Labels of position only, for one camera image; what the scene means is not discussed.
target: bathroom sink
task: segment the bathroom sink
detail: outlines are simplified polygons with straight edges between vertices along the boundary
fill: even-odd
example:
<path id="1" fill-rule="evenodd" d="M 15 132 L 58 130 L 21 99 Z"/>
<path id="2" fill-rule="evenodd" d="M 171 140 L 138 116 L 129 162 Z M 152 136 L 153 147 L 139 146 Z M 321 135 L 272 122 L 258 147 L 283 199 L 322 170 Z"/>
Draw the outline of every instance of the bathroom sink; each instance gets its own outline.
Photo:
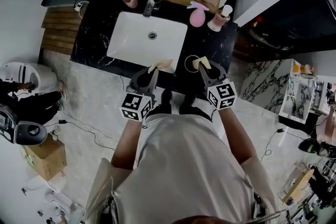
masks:
<path id="1" fill-rule="evenodd" d="M 142 14 L 121 12 L 113 30 L 107 56 L 148 67 L 173 59 L 165 72 L 174 73 L 187 25 Z"/>

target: black marble countertop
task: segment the black marble countertop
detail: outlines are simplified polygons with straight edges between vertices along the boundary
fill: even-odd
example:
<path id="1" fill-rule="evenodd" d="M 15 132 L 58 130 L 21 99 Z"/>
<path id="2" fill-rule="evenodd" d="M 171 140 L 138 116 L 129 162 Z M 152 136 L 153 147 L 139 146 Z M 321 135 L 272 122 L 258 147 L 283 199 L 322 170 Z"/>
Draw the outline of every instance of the black marble countertop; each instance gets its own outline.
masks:
<path id="1" fill-rule="evenodd" d="M 137 8 L 130 9 L 122 0 L 91 1 L 78 30 L 71 60 L 132 78 L 143 66 L 110 58 L 106 53 L 119 13 L 126 11 L 142 14 L 147 0 L 138 2 Z M 185 6 L 163 1 L 160 9 L 152 13 L 152 16 L 188 25 L 176 72 L 170 74 L 160 71 L 157 86 L 183 94 L 193 93 L 199 98 L 206 99 L 202 94 L 204 85 L 201 75 L 199 72 L 188 72 L 184 67 L 184 61 L 189 55 L 206 56 L 228 71 L 237 36 L 237 25 L 229 22 L 220 32 L 214 32 L 207 26 L 213 15 L 207 13 L 204 25 L 195 28 L 189 23 L 192 11 L 193 9 L 186 9 Z"/>

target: marble floor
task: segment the marble floor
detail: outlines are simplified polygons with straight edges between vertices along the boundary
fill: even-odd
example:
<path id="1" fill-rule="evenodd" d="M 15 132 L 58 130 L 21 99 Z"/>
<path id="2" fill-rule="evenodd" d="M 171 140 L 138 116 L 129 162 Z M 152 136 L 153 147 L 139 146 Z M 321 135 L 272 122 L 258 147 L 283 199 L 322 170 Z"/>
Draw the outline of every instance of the marble floor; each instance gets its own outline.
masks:
<path id="1" fill-rule="evenodd" d="M 44 52 L 44 64 L 54 68 L 59 78 L 66 84 L 68 98 L 64 103 L 64 112 L 78 120 L 75 121 L 62 112 L 58 112 L 49 124 L 56 123 L 60 119 L 73 122 L 85 130 L 95 132 L 97 143 L 115 148 L 126 124 L 126 120 L 119 111 L 119 102 L 123 97 L 123 88 L 129 83 L 129 79 L 71 62 L 70 56 L 47 50 Z M 234 59 L 230 66 L 228 76 L 234 81 L 237 91 L 243 82 L 246 67 L 245 62 L 237 59 Z M 157 100 L 162 91 L 163 89 L 156 89 Z M 173 95 L 173 102 L 176 105 L 179 105 L 182 100 L 181 94 Z M 205 101 L 196 100 L 195 105 L 209 114 L 213 111 L 213 108 Z M 283 128 L 290 134 L 306 138 L 304 132 L 278 123 L 277 115 L 242 99 L 237 100 L 233 110 L 251 137 L 260 158 L 265 153 L 270 138 L 279 128 Z M 214 113 L 214 124 L 220 137 L 227 142 L 218 113 Z M 57 125 L 56 128 L 59 131 L 59 139 L 65 144 L 68 163 L 64 170 L 67 176 L 64 193 L 84 206 L 100 159 L 102 157 L 110 159 L 113 150 L 96 145 L 93 134 L 84 132 L 72 124 Z M 296 161 L 304 160 L 307 163 L 315 163 L 319 160 L 315 155 L 298 150 L 300 141 L 301 139 L 286 133 L 277 133 L 268 145 L 272 154 L 264 157 L 263 164 L 268 171 L 275 194 L 292 172 Z"/>

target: faucet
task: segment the faucet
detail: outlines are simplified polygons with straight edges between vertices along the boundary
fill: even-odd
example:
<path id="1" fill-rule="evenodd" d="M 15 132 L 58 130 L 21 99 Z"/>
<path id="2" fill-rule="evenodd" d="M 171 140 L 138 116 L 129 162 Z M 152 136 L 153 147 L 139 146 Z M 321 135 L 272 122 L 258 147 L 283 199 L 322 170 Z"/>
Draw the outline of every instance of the faucet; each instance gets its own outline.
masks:
<path id="1" fill-rule="evenodd" d="M 143 12 L 144 17 L 151 17 L 153 9 L 159 9 L 160 8 L 160 2 L 162 0 L 148 0 L 146 4 L 146 8 Z"/>

